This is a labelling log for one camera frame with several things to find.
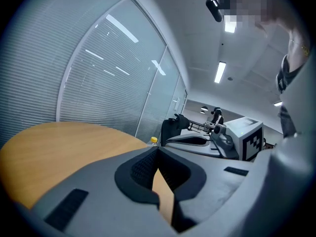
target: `round table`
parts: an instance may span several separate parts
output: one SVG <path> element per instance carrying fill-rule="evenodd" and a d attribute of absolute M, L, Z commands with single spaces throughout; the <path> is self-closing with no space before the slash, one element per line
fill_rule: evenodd
<path fill-rule="evenodd" d="M 145 148 L 139 139 L 89 123 L 52 122 L 30 127 L 12 137 L 0 151 L 0 178 L 8 195 L 27 208 L 49 189 L 83 166 Z M 157 171 L 153 191 L 160 212 L 170 223 L 173 193 Z"/>

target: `black chair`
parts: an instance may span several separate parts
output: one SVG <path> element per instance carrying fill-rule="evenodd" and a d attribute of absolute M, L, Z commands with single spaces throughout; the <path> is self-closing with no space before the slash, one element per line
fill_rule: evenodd
<path fill-rule="evenodd" d="M 167 139 L 178 136 L 181 130 L 188 129 L 189 120 L 182 114 L 175 114 L 177 118 L 169 118 L 163 121 L 161 126 L 161 146 L 164 147 Z"/>

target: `ceiling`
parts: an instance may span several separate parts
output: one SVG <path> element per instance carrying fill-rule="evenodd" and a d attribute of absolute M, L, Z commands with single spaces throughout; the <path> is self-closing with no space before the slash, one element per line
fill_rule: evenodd
<path fill-rule="evenodd" d="M 201 111 L 201 107 L 202 106 L 206 106 L 208 108 L 208 111 L 205 112 L 205 115 L 213 118 L 213 115 L 211 114 L 211 111 L 214 110 L 215 106 L 206 105 L 206 104 L 203 104 L 203 103 L 199 103 L 199 102 L 195 102 L 195 101 L 192 101 L 192 100 L 188 100 L 187 103 L 186 103 L 185 109 L 199 113 Z M 243 117 L 243 116 L 241 116 L 239 114 L 236 114 L 236 113 L 224 110 L 222 108 L 221 108 L 221 110 L 222 110 L 222 116 L 224 117 L 224 122 L 228 122 L 228 121 L 239 119 L 239 118 Z"/>
<path fill-rule="evenodd" d="M 184 54 L 191 91 L 222 97 L 229 95 L 243 100 L 245 108 L 257 109 L 273 118 L 277 116 L 277 110 L 273 110 L 273 103 L 279 101 L 275 78 L 289 41 L 282 28 L 267 27 L 266 37 L 250 23 L 237 22 L 235 33 L 227 33 L 224 22 L 217 23 L 212 17 L 205 6 L 206 0 L 155 1 Z M 227 65 L 221 82 L 216 84 L 214 79 L 219 61 Z M 260 99 L 260 109 L 254 101 L 247 102 L 243 98 Z"/>

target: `yellow bottle cap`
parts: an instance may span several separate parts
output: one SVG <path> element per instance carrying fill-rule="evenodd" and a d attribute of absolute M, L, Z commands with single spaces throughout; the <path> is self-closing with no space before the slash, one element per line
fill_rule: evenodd
<path fill-rule="evenodd" d="M 156 137 L 151 137 L 150 141 L 152 143 L 157 143 L 158 139 Z"/>

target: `black rubber pad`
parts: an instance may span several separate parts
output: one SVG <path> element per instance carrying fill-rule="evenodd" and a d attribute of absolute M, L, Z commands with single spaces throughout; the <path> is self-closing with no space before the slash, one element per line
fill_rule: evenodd
<path fill-rule="evenodd" d="M 241 176 L 246 176 L 249 172 L 248 170 L 243 170 L 243 169 L 233 168 L 233 167 L 227 167 L 224 170 L 227 172 L 237 174 L 237 175 L 241 175 Z"/>
<path fill-rule="evenodd" d="M 74 189 L 48 215 L 45 222 L 59 231 L 63 231 L 75 215 L 89 192 Z"/>

